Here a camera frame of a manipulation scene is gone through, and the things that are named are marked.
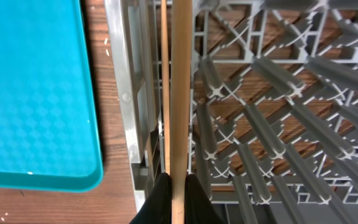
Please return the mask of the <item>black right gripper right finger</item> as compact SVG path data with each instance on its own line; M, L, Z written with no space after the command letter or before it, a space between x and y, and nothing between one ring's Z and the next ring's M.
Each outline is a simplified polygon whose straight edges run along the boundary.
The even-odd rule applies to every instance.
M185 180L185 223L223 224L207 197L202 185L194 174Z

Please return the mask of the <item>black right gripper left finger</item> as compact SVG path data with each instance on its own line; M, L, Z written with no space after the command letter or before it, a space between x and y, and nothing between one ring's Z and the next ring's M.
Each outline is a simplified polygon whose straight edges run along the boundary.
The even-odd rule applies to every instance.
M150 195L130 224L171 224L172 179L161 173Z

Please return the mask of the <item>wooden chopstick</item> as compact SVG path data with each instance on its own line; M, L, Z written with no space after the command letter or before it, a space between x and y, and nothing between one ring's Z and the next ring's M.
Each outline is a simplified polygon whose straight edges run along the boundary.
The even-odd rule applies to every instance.
M173 1L170 113L172 223L185 222L193 1Z
M170 71L168 54L167 1L161 0L161 56L165 172L170 173Z

